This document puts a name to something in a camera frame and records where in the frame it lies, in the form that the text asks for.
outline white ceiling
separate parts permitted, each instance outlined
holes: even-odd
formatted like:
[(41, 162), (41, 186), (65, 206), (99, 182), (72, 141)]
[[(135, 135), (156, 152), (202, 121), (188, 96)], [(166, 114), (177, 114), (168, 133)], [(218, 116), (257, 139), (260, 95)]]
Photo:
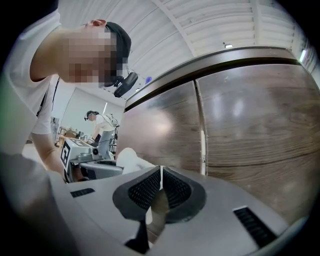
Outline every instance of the white ceiling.
[[(121, 105), (146, 77), (155, 79), (194, 57), (224, 50), (223, 43), (285, 47), (297, 58), (307, 48), (304, 64), (309, 71), (317, 60), (299, 26), (274, 0), (60, 0), (59, 12), (68, 28), (104, 19), (128, 32), (128, 66), (139, 81), (120, 99)], [(115, 98), (114, 87), (93, 87), (100, 98)]]

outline background person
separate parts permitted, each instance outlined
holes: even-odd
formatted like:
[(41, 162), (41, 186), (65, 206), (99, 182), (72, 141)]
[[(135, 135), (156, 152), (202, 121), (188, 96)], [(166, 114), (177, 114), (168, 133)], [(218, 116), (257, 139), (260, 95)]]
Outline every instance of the background person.
[(119, 126), (118, 121), (112, 116), (112, 114), (104, 115), (92, 110), (86, 113), (85, 120), (95, 122), (95, 129), (92, 134), (92, 139), (87, 142), (89, 144), (93, 144), (98, 134), (101, 134), (101, 138), (97, 147), (98, 151), (102, 157), (105, 159), (110, 159), (109, 144), (115, 132), (115, 128)]

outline white t-shirt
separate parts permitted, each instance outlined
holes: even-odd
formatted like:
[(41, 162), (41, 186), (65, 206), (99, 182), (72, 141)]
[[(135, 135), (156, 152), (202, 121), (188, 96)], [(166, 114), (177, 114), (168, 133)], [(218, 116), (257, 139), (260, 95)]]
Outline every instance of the white t-shirt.
[[(27, 27), (17, 38), (1, 74), (0, 152), (20, 154), (30, 135), (51, 133), (55, 91), (52, 77), (33, 82), (31, 61), (43, 40), (60, 26), (58, 10)], [(43, 106), (39, 115), (41, 102)]]
[(106, 131), (113, 131), (115, 127), (113, 127), (111, 120), (109, 117), (107, 117), (104, 114), (97, 114), (95, 119), (95, 125), (96, 127), (100, 128), (100, 135), (102, 135), (102, 132)]

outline wooden cabinet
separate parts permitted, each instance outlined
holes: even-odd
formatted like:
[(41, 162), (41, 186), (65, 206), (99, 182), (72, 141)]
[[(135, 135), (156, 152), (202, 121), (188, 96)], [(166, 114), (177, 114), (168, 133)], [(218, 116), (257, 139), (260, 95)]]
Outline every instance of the wooden cabinet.
[(154, 165), (200, 172), (199, 110), (192, 81), (123, 114), (117, 153), (132, 148)]
[(320, 96), (300, 65), (232, 68), (197, 80), (209, 176), (233, 182), (289, 223), (320, 184)]

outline person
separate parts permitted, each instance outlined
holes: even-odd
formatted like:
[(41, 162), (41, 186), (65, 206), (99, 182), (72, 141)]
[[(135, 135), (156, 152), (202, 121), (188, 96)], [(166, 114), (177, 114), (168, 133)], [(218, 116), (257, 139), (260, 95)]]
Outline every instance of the person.
[(0, 152), (21, 154), (31, 135), (46, 168), (64, 177), (51, 136), (53, 75), (67, 83), (110, 83), (130, 48), (131, 39), (118, 24), (94, 19), (64, 28), (58, 9), (28, 26), (16, 39), (0, 77)]
[(105, 159), (110, 159), (109, 144), (115, 132), (115, 128), (119, 126), (118, 121), (112, 116), (112, 114), (104, 115), (92, 110), (88, 111), (85, 115), (85, 120), (95, 122), (92, 139), (88, 140), (87, 143), (93, 144), (98, 134), (101, 134), (97, 147), (98, 151)]

